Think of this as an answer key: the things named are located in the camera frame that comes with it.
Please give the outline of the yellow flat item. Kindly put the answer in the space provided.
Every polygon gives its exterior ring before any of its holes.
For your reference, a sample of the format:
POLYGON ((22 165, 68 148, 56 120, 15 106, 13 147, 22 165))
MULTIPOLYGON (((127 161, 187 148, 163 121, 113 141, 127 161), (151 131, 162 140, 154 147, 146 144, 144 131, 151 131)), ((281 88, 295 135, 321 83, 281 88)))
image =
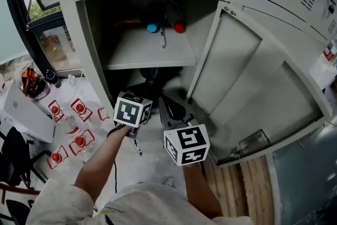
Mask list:
POLYGON ((119 28, 119 27, 131 27, 133 25, 139 25, 141 24, 141 20, 138 17, 125 17, 125 18, 120 18, 116 20, 113 23, 114 28, 119 28))

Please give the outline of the person's white shirt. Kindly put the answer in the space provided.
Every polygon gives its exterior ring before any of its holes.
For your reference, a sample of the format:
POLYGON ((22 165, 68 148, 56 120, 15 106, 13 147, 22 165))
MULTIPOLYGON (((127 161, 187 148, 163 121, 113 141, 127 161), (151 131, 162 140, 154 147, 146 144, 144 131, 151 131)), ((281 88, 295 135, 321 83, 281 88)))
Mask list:
POLYGON ((123 188, 98 214, 87 192, 50 179, 36 198, 26 225, 253 225, 249 217, 210 219, 176 189, 156 183, 123 188))

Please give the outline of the person's right forearm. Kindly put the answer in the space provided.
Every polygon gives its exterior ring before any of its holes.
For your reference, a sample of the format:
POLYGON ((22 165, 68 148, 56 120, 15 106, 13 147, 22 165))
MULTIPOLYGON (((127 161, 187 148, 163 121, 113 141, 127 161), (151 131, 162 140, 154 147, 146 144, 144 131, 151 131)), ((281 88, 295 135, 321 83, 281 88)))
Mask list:
POLYGON ((220 203, 209 187, 200 165, 183 167, 187 200, 209 219, 222 216, 220 203))

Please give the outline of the black office chair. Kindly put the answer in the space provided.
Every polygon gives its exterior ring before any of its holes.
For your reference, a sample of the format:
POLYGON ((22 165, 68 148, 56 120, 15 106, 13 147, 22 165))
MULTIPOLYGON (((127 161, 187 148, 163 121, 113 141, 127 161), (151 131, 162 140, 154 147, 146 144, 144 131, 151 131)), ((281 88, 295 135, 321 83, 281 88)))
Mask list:
POLYGON ((50 151, 44 150, 31 157, 29 146, 34 142, 25 140, 15 127, 12 127, 6 135, 0 132, 0 138, 4 140, 0 149, 0 182, 11 187, 17 187, 23 182, 28 189, 31 189, 31 173, 34 173, 46 183, 34 168, 34 164, 44 156, 51 156, 50 151))
POLYGON ((29 212, 34 204, 34 200, 28 200, 28 206, 22 202, 6 200, 8 211, 15 225, 26 225, 29 212))

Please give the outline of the dark bottle blue cap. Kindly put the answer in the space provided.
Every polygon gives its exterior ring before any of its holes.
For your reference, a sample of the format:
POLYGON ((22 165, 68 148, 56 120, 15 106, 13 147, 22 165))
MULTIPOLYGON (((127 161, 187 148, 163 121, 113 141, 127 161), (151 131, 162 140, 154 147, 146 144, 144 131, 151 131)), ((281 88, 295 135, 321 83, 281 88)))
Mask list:
POLYGON ((149 3, 145 10, 146 29, 150 33, 156 33, 161 21, 161 6, 159 2, 149 3))

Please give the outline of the clear red-label water jug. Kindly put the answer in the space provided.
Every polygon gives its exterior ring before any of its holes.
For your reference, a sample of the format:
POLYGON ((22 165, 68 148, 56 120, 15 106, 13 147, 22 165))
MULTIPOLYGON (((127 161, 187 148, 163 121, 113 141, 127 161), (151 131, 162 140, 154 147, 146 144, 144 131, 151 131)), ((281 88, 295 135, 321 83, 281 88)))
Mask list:
POLYGON ((48 108, 56 125, 60 127, 66 135, 74 136, 80 131, 74 115, 72 115, 64 105, 59 104, 57 100, 53 100, 48 105, 48 108))

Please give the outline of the black umbrella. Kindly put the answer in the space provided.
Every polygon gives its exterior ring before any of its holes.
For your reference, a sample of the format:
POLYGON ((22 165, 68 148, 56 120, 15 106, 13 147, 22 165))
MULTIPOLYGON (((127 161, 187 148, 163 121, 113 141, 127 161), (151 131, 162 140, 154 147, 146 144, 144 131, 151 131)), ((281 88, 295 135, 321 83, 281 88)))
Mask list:
POLYGON ((140 69, 145 82, 126 88, 130 93, 157 102, 163 94, 163 87, 180 75, 182 67, 151 67, 140 69))

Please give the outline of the person's left forearm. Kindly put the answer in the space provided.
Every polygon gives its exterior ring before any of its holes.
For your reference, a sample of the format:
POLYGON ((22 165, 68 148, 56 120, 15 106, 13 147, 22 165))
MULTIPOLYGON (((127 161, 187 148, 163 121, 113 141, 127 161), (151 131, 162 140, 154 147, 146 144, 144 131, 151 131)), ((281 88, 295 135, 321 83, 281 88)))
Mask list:
POLYGON ((81 168, 74 185, 88 193, 93 202, 96 202, 107 183, 122 141, 130 129, 130 126, 120 125, 111 132, 81 168))

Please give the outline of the brown wooden coat rack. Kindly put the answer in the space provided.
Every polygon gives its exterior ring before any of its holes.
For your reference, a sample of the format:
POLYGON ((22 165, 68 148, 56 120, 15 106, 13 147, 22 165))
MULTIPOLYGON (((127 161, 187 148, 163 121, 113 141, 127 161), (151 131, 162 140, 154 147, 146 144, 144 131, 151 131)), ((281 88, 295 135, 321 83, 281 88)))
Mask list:
POLYGON ((2 195, 1 195, 1 200, 0 200, 1 204, 5 203, 6 192, 14 192, 14 193, 24 194, 24 195, 39 195, 40 194, 40 191, 38 190, 12 187, 4 183, 0 183, 0 190, 2 190, 2 195))

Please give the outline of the grey open locker door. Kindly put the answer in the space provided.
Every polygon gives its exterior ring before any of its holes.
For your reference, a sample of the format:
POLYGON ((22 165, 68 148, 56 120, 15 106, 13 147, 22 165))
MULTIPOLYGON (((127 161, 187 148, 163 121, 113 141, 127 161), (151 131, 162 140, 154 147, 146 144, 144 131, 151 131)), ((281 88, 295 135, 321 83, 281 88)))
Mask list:
POLYGON ((332 117, 310 74, 313 42, 279 19, 219 1, 187 98, 224 167, 278 150, 332 117))

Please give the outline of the white counter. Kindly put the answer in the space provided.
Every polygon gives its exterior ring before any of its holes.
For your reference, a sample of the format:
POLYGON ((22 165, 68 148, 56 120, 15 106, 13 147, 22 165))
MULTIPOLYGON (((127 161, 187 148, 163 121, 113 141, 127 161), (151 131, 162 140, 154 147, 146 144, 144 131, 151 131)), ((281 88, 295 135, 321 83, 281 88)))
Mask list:
POLYGON ((330 62, 321 54, 309 70, 320 90, 323 90, 332 83, 337 76, 337 61, 330 62))

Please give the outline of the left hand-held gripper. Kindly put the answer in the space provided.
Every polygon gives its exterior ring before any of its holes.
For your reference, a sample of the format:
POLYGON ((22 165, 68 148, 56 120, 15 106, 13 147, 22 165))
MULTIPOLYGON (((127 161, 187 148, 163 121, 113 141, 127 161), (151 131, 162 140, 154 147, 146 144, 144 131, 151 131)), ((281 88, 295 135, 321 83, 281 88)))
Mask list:
POLYGON ((148 122, 152 104, 153 101, 149 99, 123 91, 119 93, 115 104, 113 120, 118 125, 131 127, 126 137, 129 138, 139 156, 143 155, 143 151, 138 146, 136 137, 141 126, 148 122))

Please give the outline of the wooden slat platform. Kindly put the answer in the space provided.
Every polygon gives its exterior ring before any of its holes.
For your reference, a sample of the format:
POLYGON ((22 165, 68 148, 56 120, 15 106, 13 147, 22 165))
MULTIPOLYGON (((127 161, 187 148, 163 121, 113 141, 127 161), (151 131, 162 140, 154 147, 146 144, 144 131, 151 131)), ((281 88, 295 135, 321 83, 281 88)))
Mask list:
POLYGON ((202 164, 206 181, 226 217, 248 216, 254 225, 279 224, 277 180, 272 158, 264 155, 228 167, 208 156, 202 164))

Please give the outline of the black flask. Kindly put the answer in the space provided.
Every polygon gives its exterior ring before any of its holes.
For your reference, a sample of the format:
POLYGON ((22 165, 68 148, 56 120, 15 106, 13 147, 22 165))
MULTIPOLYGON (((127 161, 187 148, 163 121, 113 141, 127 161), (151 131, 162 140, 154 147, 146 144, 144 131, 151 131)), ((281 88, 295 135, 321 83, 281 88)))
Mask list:
POLYGON ((56 88, 60 88, 62 83, 59 80, 59 78, 57 77, 55 71, 53 70, 47 70, 46 71, 46 79, 53 84, 56 88))

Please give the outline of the dark bottle red cap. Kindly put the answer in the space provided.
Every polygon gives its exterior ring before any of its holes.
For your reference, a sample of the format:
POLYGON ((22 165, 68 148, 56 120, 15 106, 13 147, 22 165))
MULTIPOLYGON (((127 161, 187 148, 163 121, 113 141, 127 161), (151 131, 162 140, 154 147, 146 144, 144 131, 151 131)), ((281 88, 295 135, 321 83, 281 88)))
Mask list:
POLYGON ((184 16, 178 5, 168 2, 165 8, 165 18, 177 33, 184 33, 184 16))

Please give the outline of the black window frame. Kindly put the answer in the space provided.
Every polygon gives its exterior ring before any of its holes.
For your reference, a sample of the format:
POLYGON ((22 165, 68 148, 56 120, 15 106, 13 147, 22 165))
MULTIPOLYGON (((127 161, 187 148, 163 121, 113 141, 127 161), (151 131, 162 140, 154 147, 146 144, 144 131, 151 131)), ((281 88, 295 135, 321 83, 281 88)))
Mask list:
POLYGON ((26 63, 48 80, 81 75, 59 0, 0 0, 0 73, 26 63))

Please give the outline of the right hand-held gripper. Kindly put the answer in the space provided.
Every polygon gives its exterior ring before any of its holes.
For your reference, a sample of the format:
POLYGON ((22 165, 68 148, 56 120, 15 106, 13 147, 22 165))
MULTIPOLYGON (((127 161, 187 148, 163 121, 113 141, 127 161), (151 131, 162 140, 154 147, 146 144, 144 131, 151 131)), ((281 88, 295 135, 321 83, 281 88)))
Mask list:
POLYGON ((209 136, 190 104, 172 96, 158 99, 164 148, 178 166, 204 161, 210 149, 209 136))

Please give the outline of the white box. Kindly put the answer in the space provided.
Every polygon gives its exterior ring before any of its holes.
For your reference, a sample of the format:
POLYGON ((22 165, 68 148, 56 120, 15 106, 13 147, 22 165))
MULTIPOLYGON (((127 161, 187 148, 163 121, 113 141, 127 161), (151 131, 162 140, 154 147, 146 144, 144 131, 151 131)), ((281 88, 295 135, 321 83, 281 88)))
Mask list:
POLYGON ((53 141, 54 121, 28 99, 14 81, 0 85, 0 120, 39 141, 53 141))

